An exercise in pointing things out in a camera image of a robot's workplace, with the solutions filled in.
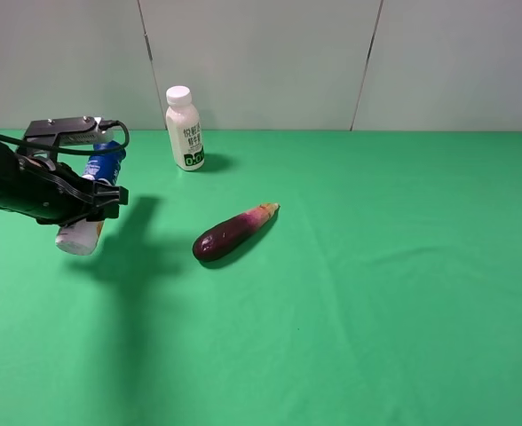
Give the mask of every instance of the green tablecloth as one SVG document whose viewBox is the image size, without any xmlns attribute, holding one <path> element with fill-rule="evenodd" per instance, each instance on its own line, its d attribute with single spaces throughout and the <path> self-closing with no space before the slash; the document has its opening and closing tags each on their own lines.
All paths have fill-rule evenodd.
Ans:
<svg viewBox="0 0 522 426">
<path fill-rule="evenodd" d="M 522 426 L 522 134 L 205 150 L 183 172 L 166 132 L 134 131 L 130 205 L 91 257 L 0 212 L 0 426 Z M 261 238 L 194 260 L 266 201 Z"/>
</svg>

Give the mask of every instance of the cylindrical object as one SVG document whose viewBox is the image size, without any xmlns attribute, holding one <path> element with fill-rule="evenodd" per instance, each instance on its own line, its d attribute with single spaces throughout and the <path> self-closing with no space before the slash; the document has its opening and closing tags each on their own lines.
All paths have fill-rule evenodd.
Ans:
<svg viewBox="0 0 522 426">
<path fill-rule="evenodd" d="M 192 94 L 185 86 L 174 86 L 166 91 L 166 100 L 166 127 L 174 161 L 182 170 L 199 169 L 204 164 L 204 147 L 200 115 L 192 104 Z"/>
<path fill-rule="evenodd" d="M 107 149 L 118 146 L 117 142 L 94 145 L 94 149 Z M 82 178 L 100 180 L 109 185 L 115 185 L 121 162 L 127 154 L 125 150 L 104 155 L 92 155 L 87 161 Z M 98 245 L 103 221 L 88 222 L 83 219 L 68 226 L 62 226 L 56 235 L 56 246 L 59 249 L 78 256 L 88 256 Z"/>
</svg>

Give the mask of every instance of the eggplant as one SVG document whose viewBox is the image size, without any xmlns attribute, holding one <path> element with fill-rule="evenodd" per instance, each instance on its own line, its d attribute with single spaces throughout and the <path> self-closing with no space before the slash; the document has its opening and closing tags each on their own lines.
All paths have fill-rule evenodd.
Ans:
<svg viewBox="0 0 522 426">
<path fill-rule="evenodd" d="M 273 217 L 278 208 L 276 202 L 267 202 L 210 228 L 194 242 L 194 257 L 211 262 L 227 255 Z"/>
</svg>

